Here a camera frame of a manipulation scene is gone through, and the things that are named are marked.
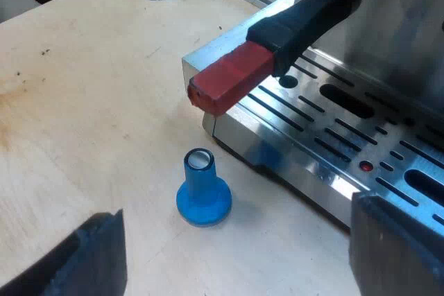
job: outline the stainless steel drip tray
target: stainless steel drip tray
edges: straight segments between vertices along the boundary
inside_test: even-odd
[[[185,57],[185,81],[242,43],[251,24]],[[218,119],[206,114],[203,126],[346,225],[352,194],[373,190],[444,232],[444,122],[392,93],[310,49],[287,76],[267,78]]]

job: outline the red block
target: red block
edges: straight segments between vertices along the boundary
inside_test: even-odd
[[[191,78],[188,97],[196,107],[220,116],[273,70],[273,54],[254,42],[245,42]]]

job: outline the wooden table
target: wooden table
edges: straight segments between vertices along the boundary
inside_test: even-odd
[[[348,235],[219,148],[180,59],[251,16],[242,0],[55,0],[0,25],[0,284],[98,211],[123,208],[126,295],[358,295]],[[176,209],[214,152],[224,223]]]

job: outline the blue cylinder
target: blue cylinder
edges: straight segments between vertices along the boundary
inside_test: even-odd
[[[185,181],[176,196],[179,212],[199,227],[217,224],[230,212],[232,198],[228,185],[216,176],[213,154],[193,149],[185,156],[184,165]]]

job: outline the black object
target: black object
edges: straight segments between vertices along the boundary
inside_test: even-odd
[[[305,49],[346,19],[360,0],[301,0],[248,29],[247,40],[275,56],[275,73],[283,76]]]
[[[444,295],[443,245],[375,193],[353,195],[350,265],[362,296]]]
[[[93,215],[0,296],[122,296],[127,281],[123,212]]]

